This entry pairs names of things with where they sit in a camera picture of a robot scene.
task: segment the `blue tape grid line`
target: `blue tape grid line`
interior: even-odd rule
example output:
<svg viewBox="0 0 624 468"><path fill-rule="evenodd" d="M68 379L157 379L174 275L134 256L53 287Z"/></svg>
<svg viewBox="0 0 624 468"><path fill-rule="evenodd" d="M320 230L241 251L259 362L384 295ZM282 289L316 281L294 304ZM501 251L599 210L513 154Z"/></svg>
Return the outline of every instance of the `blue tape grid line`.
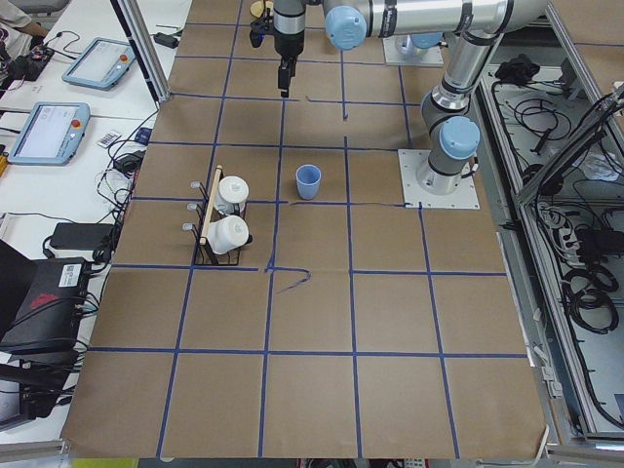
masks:
<svg viewBox="0 0 624 468"><path fill-rule="evenodd" d="M260 269L252 266L212 266L212 265L144 265L133 263L116 263L112 268L134 268L146 270L224 270L224 271L259 271ZM273 270L283 271L301 271L298 268L288 268L273 265ZM458 277L488 277L488 278L506 278L505 273L478 272L478 271L392 271L392 270L353 270L354 275L379 275L379 276L458 276Z"/></svg>
<svg viewBox="0 0 624 468"><path fill-rule="evenodd" d="M149 144L175 144L180 146L233 146L238 148L279 148L279 144L257 144L257 143L232 143L232 142L223 142L223 143L209 143L209 142L195 142L195 143L185 143L184 141L150 141ZM284 149L320 149L320 150L339 150L342 151L342 146L310 146L305 144L284 144L282 146ZM375 147L364 147L364 146L352 146L349 148L353 151L386 151L386 152L396 152L396 149L393 148L375 148Z"/></svg>
<svg viewBox="0 0 624 468"><path fill-rule="evenodd" d="M358 378L358 338L355 314L355 279L353 275L353 226L351 223L351 177L349 174L348 139L344 138L344 173L346 175L347 195L347 242L349 249L349 300L351 305L351 347L353 351L353 395L355 400L355 431L358 458L363 457L362 424L360 418L360 382Z"/></svg>
<svg viewBox="0 0 624 468"><path fill-rule="evenodd" d="M239 0L239 5L238 5L238 19L237 19L237 23L240 22L240 17L241 17L241 12L243 10L243 0ZM234 56L234 48L236 47L236 37L238 34L238 28L239 26L237 25L234 29L234 37L232 39L232 47L230 50L230 59L228 62L228 66L227 66L227 74L225 76L225 83L223 85L223 93L221 96L221 107L219 109L219 114L218 114L218 120L217 120L217 124L216 124L216 129L214 131L214 143L217 142L218 140L218 131L220 128L220 124L221 124L221 119L222 119L222 115L223 115L223 107L225 105L225 94L227 93L227 85L228 85L228 81L229 81L229 77L230 77L230 73L231 73L231 69L232 69L232 57ZM211 154L211 163L210 163L210 168L208 170L208 176L207 176L207 180L206 180L206 186L208 186L208 182L210 180L212 171L213 171L213 164L215 161L215 150L216 150L216 145L213 145L213 151ZM188 279L186 281L186 291L184 293L184 302L182 304L182 313L180 315L180 319L179 319L179 324L178 324L178 328L177 328L177 338L175 340L175 350L174 350L174 359L172 362L172 370L170 373L170 377L169 377L169 386L167 388L167 399L165 401L165 407L163 409L163 418L161 421L161 428L160 428L160 435L159 435L159 439L158 439L158 447L156 449L156 456L157 457L161 457L163 455L163 444L165 443L165 434L167 432L167 422L168 422L168 418L169 418L169 409L170 409L170 405L171 405L171 399L172 399L172 393L174 390L174 382L176 380L176 368L177 368L177 358L179 356L179 349L180 349L180 345L181 345L181 341L182 341L182 334L184 331L184 319L186 318L186 311L188 308L188 299L190 296L190 291L191 291L191 286L193 283L193 274L195 272L195 267L194 267L194 263L195 263L195 255L197 254L197 246L195 246L195 248L193 249L193 256L190 259L190 265L189 265L189 272L188 272Z"/></svg>
<svg viewBox="0 0 624 468"><path fill-rule="evenodd" d="M575 46L593 46L593 47L624 47L624 44L596 44L594 42L575 42Z"/></svg>
<svg viewBox="0 0 624 468"><path fill-rule="evenodd" d="M431 296L431 308L433 310L433 320L436 328L436 339L438 340L438 352L440 353L440 367L442 369L442 380L445 387L445 397L447 399L448 422L450 424L450 434L452 436L452 446L455 452L455 458L459 459L459 442L457 441L457 430L455 428L455 420L452 414L452 403L450 400L449 377L447 375L447 365L445 363L444 348L442 344L442 334L440 332L440 320L438 317L438 307L436 305L436 293L433 285L433 275L431 274L431 261L429 259L429 248L427 245L427 232L425 229L425 220L422 213L422 206L418 208L418 219L420 221L420 229L422 235L422 247L425 253L425 265L427 267L427 281L429 283L429 295Z"/></svg>
<svg viewBox="0 0 624 468"><path fill-rule="evenodd" d="M345 84L344 84L344 74L342 75L342 93L343 93L343 99L342 100L332 100L332 99L313 99L311 97L308 97L306 99L307 102L314 102L314 103L320 103L320 104L342 104L343 106L343 114L346 115L346 109L345 106L346 104L358 104L358 105L394 105L394 106L401 106L401 107L420 107L419 103L415 103L415 102L390 102L390 101L383 101L383 100L350 100L347 99L344 96L344 89L345 89ZM282 98L282 97L247 97L247 96L225 96L225 97L221 97L221 96L215 96L215 95L202 95L200 93L182 93L182 92L177 92L177 91L172 91L172 95L173 96L182 96L182 97L186 97L186 98L199 98L199 99L227 99L227 100L260 100L260 101L269 101L269 102L281 102L282 100L286 100L288 102L302 102L303 99L297 99L294 97L289 97L289 98Z"/></svg>
<svg viewBox="0 0 624 468"><path fill-rule="evenodd" d="M240 18L238 22L202 22L202 21L194 21L188 22L187 26L239 26L239 27L250 27L248 22L240 22ZM321 26L305 26L306 29L309 30L325 30L324 27Z"/></svg>
<svg viewBox="0 0 624 468"><path fill-rule="evenodd" d="M175 56L176 59L215 59L215 60L225 60L228 57L225 56ZM235 61L266 61L272 63L279 63L279 58L266 58L266 57L233 57ZM300 58L297 60L297 63L328 63L328 64L338 64L340 60L331 60L331 59L314 59L314 58ZM385 62L382 61L358 61L358 60L345 60L345 64L347 65L363 65L363 66L383 66Z"/></svg>
<svg viewBox="0 0 624 468"><path fill-rule="evenodd" d="M123 346L90 346L95 353L155 353L155 354L240 354L254 356L324 356L324 357L371 357L371 358L445 358L445 359L526 359L522 353L410 353L403 351L310 351L310 350L268 350L263 349L210 349L210 348L149 348Z"/></svg>
<svg viewBox="0 0 624 468"><path fill-rule="evenodd" d="M280 186L282 180L282 158L284 154L284 127L286 124L286 100L282 101L282 117L280 120L280 145L278 150L278 160L277 160L277 180L275 187L275 199L280 199ZM268 366L269 366L269 345L270 345L270 330L271 330L271 312L273 308L273 286L275 282L275 253L277 251L277 236L279 233L280 226L280 203L276 203L275 205L275 218L273 220L273 245L271 250L271 256L269 258L269 263L266 266L266 270L271 271L271 278L269 280L269 298L266 309L266 330L264 335L264 356L262 359L262 388L260 391L260 422L258 428L258 439L257 439L257 456L258 458L262 457L264 450L264 415L266 409L266 387L267 387L267 376L268 376Z"/></svg>

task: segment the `metal frame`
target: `metal frame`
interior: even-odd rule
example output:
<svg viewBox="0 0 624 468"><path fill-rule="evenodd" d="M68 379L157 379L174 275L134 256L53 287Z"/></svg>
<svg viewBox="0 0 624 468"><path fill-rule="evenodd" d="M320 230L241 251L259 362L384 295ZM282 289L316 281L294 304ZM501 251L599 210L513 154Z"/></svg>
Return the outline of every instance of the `metal frame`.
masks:
<svg viewBox="0 0 624 468"><path fill-rule="evenodd" d="M136 61L152 98L158 102L169 100L171 90L167 77L156 55L137 0L110 0L110 3L135 51Z"/></svg>
<svg viewBox="0 0 624 468"><path fill-rule="evenodd" d="M0 463L63 455L67 449L67 442L62 440L0 444Z"/></svg>
<svg viewBox="0 0 624 468"><path fill-rule="evenodd" d="M585 69L584 65L583 69L586 72L586 77L589 77L589 72ZM596 96L599 96L599 91L597 91L598 88L595 86L593 80L592 84L594 88L594 94ZM529 184L524 186L521 175L516 168L512 148L510 147L509 142L504 135L502 126L498 123L498 115L494 110L495 104L493 102L493 98L490 95L489 85L486 83L486 80L484 80L481 84L481 96L483 96L486 109L488 109L488 113L493 116L493 118L491 119L491 131L499 144L500 154L506 168L506 173L508 174L512 185L511 198L522 222L522 229L525 232L526 239L529 243L529 254L533 259L536 270L538 271L537 276L541 284L541 290L543 290L544 293L544 301L546 302L551 312L551 320L558 334L559 344L555 343L555 345L559 348L557 352L563 355L567 363L566 371L569 372L569 375L562 376L562 378L569 379L572 382L570 387L573 386L575 391L575 395L573 397L574 404L580 407L578 409L582 414L580 422L584 426L583 431L588 438L605 439L608 437L616 437L618 439L621 439L621 432L609 432L605 429L601 430L599 428L599 421L595 419L597 417L597 413L588 394L588 391L585 389L583 370L578 360L578 357L576 356L576 352L573 348L572 335L566 321L565 313L560 303L560 284L558 280L558 273L554 270L553 264L550 261L550 252L545 247L541 237L541 233L537 229L535 216L533 214L531 206L531 202L537 193L539 180L541 179L541 177L547 174L552 174L557 169L570 163L573 159L574 154L576 153L575 149L582 146L584 141L580 141L578 144L571 145L567 149L566 157L564 157L561 161L551 160ZM597 98L592 98L591 93L589 92L588 96L590 97L590 101L597 100ZM559 426L567 426L564 428L564 430L566 431L565 435L563 436L565 442L570 442L575 437L578 437L578 435L572 434L574 428L571 427L568 421L561 420L561 422L563 424L558 425L559 429L561 429L561 427ZM592 450L596 451L595 448L586 449L590 452Z"/></svg>

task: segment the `white desk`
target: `white desk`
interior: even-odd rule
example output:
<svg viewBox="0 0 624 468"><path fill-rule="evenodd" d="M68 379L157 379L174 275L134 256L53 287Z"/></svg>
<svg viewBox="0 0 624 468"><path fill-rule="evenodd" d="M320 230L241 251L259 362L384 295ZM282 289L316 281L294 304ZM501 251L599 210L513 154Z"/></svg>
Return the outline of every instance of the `white desk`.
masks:
<svg viewBox="0 0 624 468"><path fill-rule="evenodd" d="M151 33L174 32L159 28L157 24L183 26L186 22L191 0L139 0L147 29ZM124 32L107 0L73 0L46 40L54 38L57 32L70 30L80 34L81 39L69 46L70 51L82 51L96 37L126 40ZM75 39L72 34L63 34L52 41L54 49L62 48ZM158 44L154 45L166 76L169 76L176 57L176 50ZM56 54L39 79L25 82L21 88L7 92L0 99L0 108L30 111L37 101L62 100L65 102L86 102L91 113L97 117L143 119L156 110L156 105L147 89L138 63L133 63L129 72L110 91L69 85L60 79L71 60Z"/></svg>
<svg viewBox="0 0 624 468"><path fill-rule="evenodd" d="M0 126L20 129L26 120L24 114L5 114ZM96 141L110 129L121 132L124 137L135 129L140 120L112 120L92 118L85 137L73 159L66 166L15 166L10 165L0 177L0 212L31 213L62 216L80 222L95 222L108 213L110 205L96 193L99 175L108 164L106 150L97 146ZM146 124L153 126L153 121ZM0 131L0 141L10 149L16 135ZM132 143L124 146L124 151L142 148ZM117 188L122 187L120 179ZM43 258L41 243L52 234L57 220L41 216L12 216L2 239L29 258ZM63 251L62 256L85 253ZM89 291L99 295L104 275L93 279ZM89 341L94 318L81 322L78 337ZM77 379L71 375L69 384ZM39 418L8 431L0 432L0 444L26 442L46 442L56 440L67 418L69 406L57 407L47 418Z"/></svg>

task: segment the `power adapter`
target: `power adapter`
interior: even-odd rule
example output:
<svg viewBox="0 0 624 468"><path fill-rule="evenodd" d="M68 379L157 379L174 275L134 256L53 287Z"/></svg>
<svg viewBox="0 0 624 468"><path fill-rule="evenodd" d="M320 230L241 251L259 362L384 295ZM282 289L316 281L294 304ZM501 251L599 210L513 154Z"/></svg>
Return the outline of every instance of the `power adapter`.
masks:
<svg viewBox="0 0 624 468"><path fill-rule="evenodd" d="M134 153L128 153L121 156L119 159L113 161L113 168L122 174L133 173L140 169L140 165L143 162L145 151L135 151Z"/></svg>
<svg viewBox="0 0 624 468"><path fill-rule="evenodd" d="M154 42L156 42L156 44L160 44L161 46L169 47L170 49L175 49L179 44L179 41L174 38L174 36L164 34L162 32L154 34Z"/></svg>

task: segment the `wire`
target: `wire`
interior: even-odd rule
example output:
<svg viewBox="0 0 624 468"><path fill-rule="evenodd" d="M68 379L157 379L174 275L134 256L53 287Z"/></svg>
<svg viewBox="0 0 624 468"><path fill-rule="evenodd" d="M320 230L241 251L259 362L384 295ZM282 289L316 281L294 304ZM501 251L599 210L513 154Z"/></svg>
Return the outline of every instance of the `wire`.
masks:
<svg viewBox="0 0 624 468"><path fill-rule="evenodd" d="M106 218L108 218L109 216L112 216L114 225L113 225L113 229L112 229L112 233L111 233L108 245L107 246L100 246L100 249L97 250L97 252L94 252L94 259L99 260L99 263L102 263L102 267L100 267L97 270L92 270L91 271L92 274L101 273L108 267L108 264L110 263L110 260L111 260L111 254L110 253L112 253L115 250L115 248L117 247L117 241L119 239L119 235L121 234L121 230L122 230L123 225L124 225L126 209L130 205L132 194L134 193L134 190L135 190L135 187L136 187L136 184L137 184L137 173L136 172L128 173L128 174L118 173L114 169L114 166L115 166L114 163L119 158L124 156L123 154L120 156L120 152L122 151L123 147L127 143L134 141L134 135L138 132L138 130L143 125L145 125L145 123L147 123L147 121L149 119L151 119L154 115L156 115L156 113L158 113L158 110L159 109L156 109L154 112L149 114L145 119L143 119L142 122L140 124L138 124L130 132L128 138L117 140L117 141L113 142L111 145L109 145L106 148L106 152L108 154L109 161L108 161L108 164L106 165L106 168L104 169L104 171L103 171L99 181L97 182L96 192L97 192L97 195L99 195L101 198L103 198L108 203L110 203L112 208L98 222L102 222ZM129 184L127 183L126 186L124 186L124 187L121 187L121 188L118 188L118 189L113 189L113 187L110 185L109 179L108 179L109 176L111 176L113 174L122 174L122 176L125 178L125 180L129 180L130 183ZM104 185L110 191L109 194L108 193L104 193L104 191L103 191L103 186Z"/></svg>
<svg viewBox="0 0 624 468"><path fill-rule="evenodd" d="M523 110L519 110L519 108L525 104L528 103L535 103L535 105L529 105L525 108L523 108ZM512 109L512 111L514 112L514 118L516 119L516 122L518 122L519 125L521 125L522 127L524 127L525 129L527 129L529 132L531 132L532 134L534 134L537 137L543 137L544 135L546 135L547 132L553 133L556 129L559 128L559 126L561 125L561 119L563 119L563 121L566 122L567 124L567 131L560 135L560 136L548 136L546 139L548 141L560 141L562 139L565 139L569 133L572 131L572 121L569 119L569 117L567 117L565 114L563 114L562 112L560 112L559 110L555 109L551 109L548 107L544 107L544 105L551 105L553 107L555 107L555 104L553 102L551 102L548 99L543 99L543 98L537 98L537 97L532 97L529 99L525 99L522 100L520 102L518 102L518 104L516 104L516 106L512 106L508 101L505 102L509 108ZM554 117L555 119L555 126L550 128L550 129L545 129L545 130L541 130L541 129L535 129L533 127L531 127L527 121L526 121L526 117L532 117L535 115L551 115L552 117Z"/></svg>
<svg viewBox="0 0 624 468"><path fill-rule="evenodd" d="M78 59L75 56L71 56L70 54L66 54L65 52L58 51L57 49L53 49L52 47L49 47L48 49L54 52L55 54L59 54L60 56L67 57L68 59L72 59L72 60Z"/></svg>
<svg viewBox="0 0 624 468"><path fill-rule="evenodd" d="M20 350L20 349L27 350L27 347L31 345L50 344L50 342L58 342L58 341L74 343L74 346L76 344L80 344L81 346L85 347L85 352L89 349L89 344L87 344L85 341L78 339L78 338L49 338L49 339L37 339L34 341L26 341L26 342L21 342L21 343L2 342L0 343L0 350L9 350L15 353L16 350Z"/></svg>
<svg viewBox="0 0 624 468"><path fill-rule="evenodd" d="M47 219L56 219L59 221L67 221L67 222L72 222L72 223L76 223L77 221L74 221L73 219L68 219L66 217L59 217L59 216L50 216L48 214L43 214L43 213L12 213L12 212L8 212L7 215L11 215L11 216L42 216L42 217L46 217Z"/></svg>
<svg viewBox="0 0 624 468"><path fill-rule="evenodd" d="M25 83L25 81L26 81L26 77L25 77L25 75L24 75L24 77L21 79L21 81L19 82L19 84L18 84L17 86L15 86L15 87L13 87L13 88L8 88L8 89L4 90L4 91L5 91L5 93L6 93L7 91L16 91L16 90L18 90L19 88L21 88L21 87L23 86L23 84Z"/></svg>
<svg viewBox="0 0 624 468"><path fill-rule="evenodd" d="M11 132L12 134L20 134L21 130L16 129L7 129L6 127L0 127L0 130L4 130L5 132Z"/></svg>
<svg viewBox="0 0 624 468"><path fill-rule="evenodd" d="M602 141L602 139L605 137L606 133L605 133L604 127L607 124L608 119L614 113L618 112L621 108L624 107L624 105L618 103L615 100L612 101L612 102L607 103L609 98L611 98L611 95L606 95L606 96L601 97L594 104L592 104L592 106L587 110L587 112L585 112L583 117L579 120L577 126L570 133L570 138L568 139L568 143L566 144L565 150L561 151L557 155L557 157L554 160L554 164L550 167L549 170L546 171L546 174L539 181L539 184L538 184L538 187L537 187L537 190L536 190L536 194L535 194L535 198L533 200L533 212L534 212L534 215L535 215L535 218L536 218L537 225L539 227L540 233L542 233L542 236L544 236L544 232L543 231L544 231L544 229L546 229L545 226L544 226L544 220L541 217L541 213L540 213L539 205L538 205L538 201L539 201L540 197L542 196L542 189L543 189L545 183L547 181L549 181L555 175L556 171L558 171L555 168L557 168L559 163L561 161L563 161L564 158L569 158L570 156L571 157L576 156L575 159L578 159L577 155L570 155L570 154L568 154L570 148L573 148L573 147L577 146L581 142L585 142L584 146L581 148L581 151L582 151L582 150L585 150L585 149L588 149L589 147L591 147L591 145L587 146L587 142L593 143L593 140ZM600 112L600 113L598 115L596 115L596 117L593 119L594 121L591 124L586 125L586 122L588 121L589 117L591 115L595 115L598 112ZM577 194L580 196L580 192L578 192L578 190L576 190L576 187L574 186L574 184L572 186L573 186L574 190L577 192ZM591 207L589 206L587 200L585 200L585 198L583 198L582 196L580 196L580 197L583 200L584 204L586 205L586 208L588 210L591 210ZM562 274L563 273L562 272L562 267L561 267L561 265L558 262L556 263L556 267L560 271L560 278L563 278L564 275ZM568 329L569 329L569 332L570 332L570 335L571 335L571 338L572 338L573 347L574 347L574 350L575 350L575 353L577 355L580 367L581 367L582 372L583 372L583 379L584 379L585 387L586 387L587 392L588 392L588 394L590 396L590 399L591 399L594 407L598 411L598 413L605 420L607 420L608 422L610 422L611 424L613 424L614 426L616 426L616 427L618 427L620 429L624 429L624 423L622 421L618 420L613 415L611 415L603 407L602 402L598 399L598 397L596 395L596 390L594 388L594 383L593 383L592 378L591 378L591 372L590 372L590 370L589 370L589 368L587 366L587 361L586 361L585 356L583 354L583 350L580 347L580 341L577 338L576 330L575 330L574 325L573 325L573 321L574 321L573 314L575 312L573 310L570 310L570 304L568 303L568 300L566 300L566 294L564 293L564 291L560 291L560 295L561 295L561 299L562 299L562 306L563 306L564 312L565 312L567 326L568 326ZM615 310L613 312L613 309L614 309L614 306L612 306L612 309L611 309L611 315L612 315L611 316L611 320L612 320L612 322L611 322L610 327L613 327L613 321L619 320L619 317L617 319L615 319L613 313L615 315L617 315L617 311Z"/></svg>
<svg viewBox="0 0 624 468"><path fill-rule="evenodd" d="M67 48L68 48L69 46L71 46L72 44L74 44L75 42L78 42L78 41L80 40L80 34L78 34L77 32L74 32L74 31L70 31L70 30L59 31L55 37L53 37L52 39L50 39L48 42L44 43L44 44L43 44L43 47L48 47L48 46L49 46L49 44L50 44L52 41L56 41L56 40L58 40L58 39L59 39L59 38L60 38L60 37L61 37L64 33L73 34L76 38L75 38L75 39L72 39L72 40L71 40L71 41L69 41L67 44L65 44L65 45L63 46L63 48L62 48L62 49L63 49L65 52L67 52L68 54L78 54L78 55L82 54L82 52L78 52L78 51L68 51L68 50L67 50Z"/></svg>
<svg viewBox="0 0 624 468"><path fill-rule="evenodd" d="M502 83L501 81L496 81L494 83L492 83L490 91L491 91L491 96L494 99L494 103L496 104L496 113L498 114L498 118L500 120L500 124L502 126L502 130L503 133L505 134L505 137L507 139L507 143L509 144L509 147L511 148L511 151L514 153L514 156L516 157L515 159L515 163L516 163L516 167L518 169L518 172L523 173L525 168L520 166L520 162L522 161L523 163L525 163L526 167L528 168L530 166L530 162L527 161L527 159L525 159L525 157L520 154L520 152L516 149L516 145L514 144L514 141L511 138L511 134L509 133L509 130L507 129L507 124L505 122L505 116L503 115L503 112L500 108L500 102L498 101L498 97L496 97L496 88L498 88L499 86L503 85L504 83Z"/></svg>

